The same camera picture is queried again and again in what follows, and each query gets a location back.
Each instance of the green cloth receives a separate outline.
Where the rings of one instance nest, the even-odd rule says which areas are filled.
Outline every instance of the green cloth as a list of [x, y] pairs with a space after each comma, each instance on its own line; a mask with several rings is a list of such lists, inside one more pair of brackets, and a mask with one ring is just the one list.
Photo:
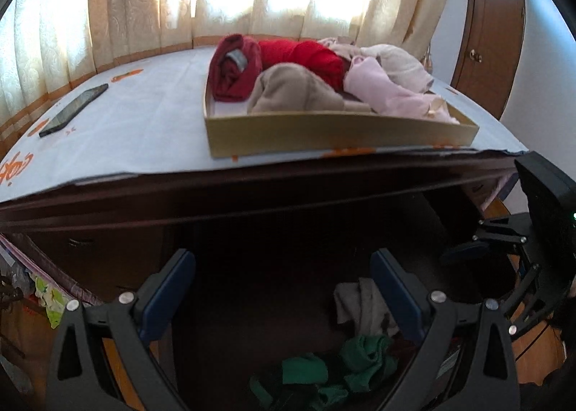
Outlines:
[[396, 371], [397, 360], [386, 355], [390, 344], [392, 340], [383, 335], [360, 335], [344, 343], [340, 357], [352, 372], [344, 377], [351, 392], [369, 392]]
[[396, 371], [386, 351], [386, 335], [360, 335], [338, 353], [304, 354], [282, 361], [250, 378], [250, 390], [268, 411], [325, 411], [344, 403], [351, 393], [376, 389]]
[[64, 308], [70, 299], [38, 275], [34, 275], [34, 284], [36, 286], [34, 294], [39, 299], [38, 304], [46, 308], [50, 326], [52, 328], [58, 327], [62, 320]]
[[314, 354], [304, 354], [302, 357], [292, 357], [282, 361], [282, 383], [289, 385], [324, 384], [328, 381], [326, 363]]
[[342, 385], [318, 388], [318, 395], [310, 403], [315, 411], [323, 411], [344, 403], [348, 399], [348, 390]]

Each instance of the curtain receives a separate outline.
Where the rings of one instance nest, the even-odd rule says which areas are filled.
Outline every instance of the curtain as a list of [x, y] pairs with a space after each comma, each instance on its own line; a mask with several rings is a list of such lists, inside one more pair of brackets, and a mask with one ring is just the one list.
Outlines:
[[0, 153], [90, 76], [151, 55], [259, 37], [346, 36], [425, 55], [446, 0], [14, 0], [0, 21]]

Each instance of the clothing tag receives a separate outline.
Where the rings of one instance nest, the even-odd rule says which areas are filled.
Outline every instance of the clothing tag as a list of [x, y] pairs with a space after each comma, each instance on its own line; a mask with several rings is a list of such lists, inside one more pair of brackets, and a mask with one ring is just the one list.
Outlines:
[[234, 63], [238, 67], [238, 70], [240, 70], [240, 73], [242, 73], [244, 71], [244, 69], [248, 66], [248, 59], [246, 58], [246, 55], [244, 55], [240, 49], [234, 49], [234, 50], [229, 51], [225, 55], [225, 57], [234, 61]]

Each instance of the smartphone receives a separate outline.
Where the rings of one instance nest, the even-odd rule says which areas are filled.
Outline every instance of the smartphone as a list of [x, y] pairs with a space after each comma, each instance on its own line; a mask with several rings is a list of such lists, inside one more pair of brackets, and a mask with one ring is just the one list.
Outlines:
[[62, 130], [72, 121], [74, 117], [82, 112], [84, 107], [90, 104], [107, 89], [108, 83], [101, 84], [96, 88], [91, 88], [91, 90], [86, 90], [81, 93], [80, 96], [72, 100], [70, 104], [68, 104], [64, 109], [57, 113], [56, 116], [46, 124], [46, 126], [38, 134], [40, 135], [40, 138]]

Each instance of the blue gripper pad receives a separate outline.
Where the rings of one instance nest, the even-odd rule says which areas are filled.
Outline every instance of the blue gripper pad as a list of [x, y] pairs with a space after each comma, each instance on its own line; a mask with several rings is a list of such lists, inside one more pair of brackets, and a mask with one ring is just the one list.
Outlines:
[[160, 272], [142, 284], [132, 316], [145, 345], [161, 338], [192, 284], [195, 272], [194, 255], [179, 249]]
[[388, 249], [372, 254], [370, 272], [402, 336], [422, 344], [431, 322], [426, 288], [415, 275], [404, 271]]

